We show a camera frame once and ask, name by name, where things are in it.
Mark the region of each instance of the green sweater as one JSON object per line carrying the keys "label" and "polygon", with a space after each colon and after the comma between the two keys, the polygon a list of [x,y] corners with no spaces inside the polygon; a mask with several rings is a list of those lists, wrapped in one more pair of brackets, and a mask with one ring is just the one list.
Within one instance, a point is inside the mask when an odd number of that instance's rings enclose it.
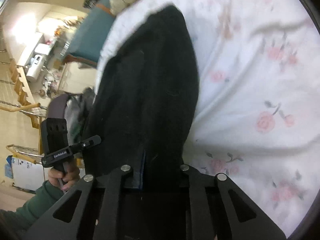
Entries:
{"label": "green sweater", "polygon": [[15,232],[19,238],[31,225],[41,217],[56,201],[63,196],[63,192],[45,181],[42,187],[36,190],[36,195],[28,200],[16,212],[0,210],[7,226]]}

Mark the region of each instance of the black garment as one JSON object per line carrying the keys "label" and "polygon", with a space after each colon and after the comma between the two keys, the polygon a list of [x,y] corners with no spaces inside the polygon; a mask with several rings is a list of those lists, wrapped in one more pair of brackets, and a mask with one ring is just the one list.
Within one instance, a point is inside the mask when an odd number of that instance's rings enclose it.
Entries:
{"label": "black garment", "polygon": [[128,164],[132,187],[172,190],[198,99],[196,58],[183,15],[174,6],[149,16],[109,60],[83,138],[87,174]]}

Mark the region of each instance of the triangular cutout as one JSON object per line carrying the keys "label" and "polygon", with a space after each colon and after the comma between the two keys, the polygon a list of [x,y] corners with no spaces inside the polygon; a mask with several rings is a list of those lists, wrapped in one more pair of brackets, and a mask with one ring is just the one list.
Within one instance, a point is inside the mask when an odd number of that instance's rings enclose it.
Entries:
{"label": "triangular cutout", "polygon": [[76,210],[82,191],[76,190],[73,195],[53,214],[55,219],[70,223]]}
{"label": "triangular cutout", "polygon": [[246,222],[257,217],[257,214],[249,207],[249,205],[246,202],[244,202],[244,200],[233,189],[230,189],[228,192],[240,223]]}

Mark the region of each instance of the human hand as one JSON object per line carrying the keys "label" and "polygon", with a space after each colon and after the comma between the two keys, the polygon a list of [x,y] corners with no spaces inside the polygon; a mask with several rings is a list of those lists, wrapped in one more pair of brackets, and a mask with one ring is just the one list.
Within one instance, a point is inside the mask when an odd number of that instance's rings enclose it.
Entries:
{"label": "human hand", "polygon": [[67,184],[63,185],[61,190],[68,191],[72,185],[74,185],[79,179],[80,170],[76,166],[76,160],[73,160],[71,163],[65,163],[64,165],[66,169],[66,174],[63,174],[61,171],[57,171],[54,168],[51,168],[48,171],[49,182],[55,186],[60,188],[60,183],[58,179],[62,179]]}

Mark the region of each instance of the metal screw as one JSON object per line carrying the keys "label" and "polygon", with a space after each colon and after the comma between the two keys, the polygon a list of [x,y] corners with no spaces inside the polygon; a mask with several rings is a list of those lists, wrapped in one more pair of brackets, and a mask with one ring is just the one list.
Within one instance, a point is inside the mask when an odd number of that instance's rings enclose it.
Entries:
{"label": "metal screw", "polygon": [[129,171],[131,167],[129,165],[122,165],[121,166],[121,171]]}
{"label": "metal screw", "polygon": [[186,165],[186,164],[182,164],[182,165],[180,166],[180,169],[181,169],[182,171],[187,171],[187,170],[189,170],[189,166]]}
{"label": "metal screw", "polygon": [[90,182],[90,181],[93,180],[93,176],[92,176],[91,174],[85,175],[85,176],[83,177],[83,180],[84,180],[85,182]]}
{"label": "metal screw", "polygon": [[219,173],[219,174],[217,175],[217,178],[218,178],[218,180],[224,181],[224,180],[227,179],[227,176],[226,176],[226,174]]}

